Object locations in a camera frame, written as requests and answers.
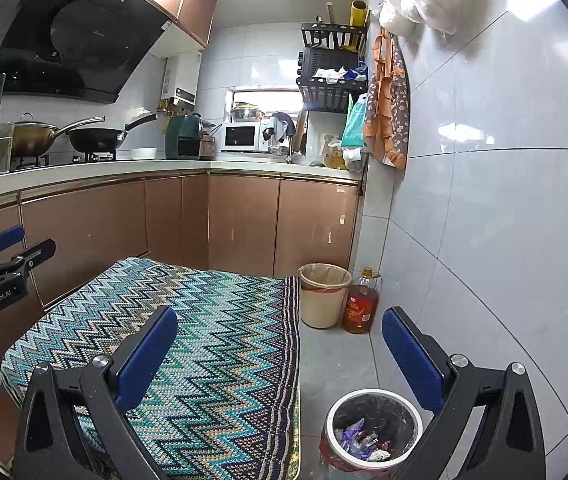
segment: gray floor tile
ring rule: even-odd
[[[302,435],[320,436],[328,410],[354,390],[378,388],[370,338],[339,325],[316,330],[300,322]]]
[[[320,439],[316,436],[302,436],[301,455],[302,468],[299,472],[299,480],[321,480],[319,471],[320,463]]]

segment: silver screw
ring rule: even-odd
[[[465,368],[468,366],[468,358],[465,355],[455,354],[450,358],[452,364],[458,368]]]
[[[46,372],[48,372],[48,369],[50,368],[50,365],[48,363],[39,363],[35,365],[35,369],[33,370],[33,373],[36,375],[42,375],[45,374]]]
[[[109,357],[105,354],[96,355],[93,358],[93,366],[95,368],[104,368],[109,363]]]
[[[521,363],[513,363],[510,365],[510,369],[517,375],[524,375],[526,373],[526,367]]]

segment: black basket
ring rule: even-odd
[[[356,100],[360,94],[368,91],[366,81],[353,79],[340,79],[335,84],[328,84],[323,77],[298,77],[297,86],[306,110],[338,114],[349,111],[349,94]]]
[[[302,23],[305,46],[360,52],[366,43],[366,27],[335,23]]]
[[[350,50],[330,50],[327,48],[306,47],[299,53],[299,66],[297,75],[302,77],[313,77],[318,68],[334,68],[339,70],[344,67],[346,70],[355,70],[359,65],[359,56]]]

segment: white water heater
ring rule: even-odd
[[[161,99],[175,99],[173,104],[193,111],[201,63],[202,54],[198,50],[169,57],[161,86]]]

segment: bottle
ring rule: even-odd
[[[341,323],[344,330],[352,334],[365,334],[370,330],[379,300],[377,279],[380,276],[370,267],[365,267],[362,277],[350,285]]]

